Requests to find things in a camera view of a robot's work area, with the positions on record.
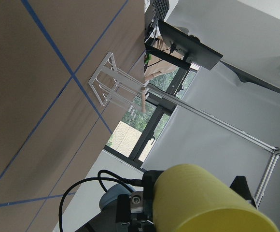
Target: white backdrop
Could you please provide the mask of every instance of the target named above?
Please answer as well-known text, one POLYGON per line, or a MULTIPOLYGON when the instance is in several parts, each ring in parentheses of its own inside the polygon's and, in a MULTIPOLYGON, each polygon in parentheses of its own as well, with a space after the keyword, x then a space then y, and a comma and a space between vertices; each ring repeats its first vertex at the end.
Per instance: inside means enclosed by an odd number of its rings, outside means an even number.
MULTIPOLYGON (((280 94, 240 82, 221 63, 211 71, 200 69, 183 100, 280 147, 280 94)), ((195 163, 227 185, 236 175, 245 175, 255 193, 269 158, 270 153, 264 149, 178 107, 143 168, 164 170, 179 163, 195 163)))

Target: yellow cylinder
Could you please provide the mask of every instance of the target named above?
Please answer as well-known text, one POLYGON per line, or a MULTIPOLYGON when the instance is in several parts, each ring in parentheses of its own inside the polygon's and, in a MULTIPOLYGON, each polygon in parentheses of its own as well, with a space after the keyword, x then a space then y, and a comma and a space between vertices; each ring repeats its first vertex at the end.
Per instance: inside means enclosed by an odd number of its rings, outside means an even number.
POLYGON ((278 232, 275 224, 212 174, 192 164, 164 171, 154 186, 157 232, 278 232))

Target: white ceiling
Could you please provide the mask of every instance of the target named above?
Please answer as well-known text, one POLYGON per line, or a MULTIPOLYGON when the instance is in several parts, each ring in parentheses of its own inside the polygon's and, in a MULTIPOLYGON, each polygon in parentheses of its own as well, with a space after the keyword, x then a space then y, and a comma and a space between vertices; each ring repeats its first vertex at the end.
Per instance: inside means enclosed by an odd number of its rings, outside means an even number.
POLYGON ((237 0, 180 0, 167 22, 188 28, 203 44, 223 54, 226 63, 280 88, 280 19, 276 15, 237 0))

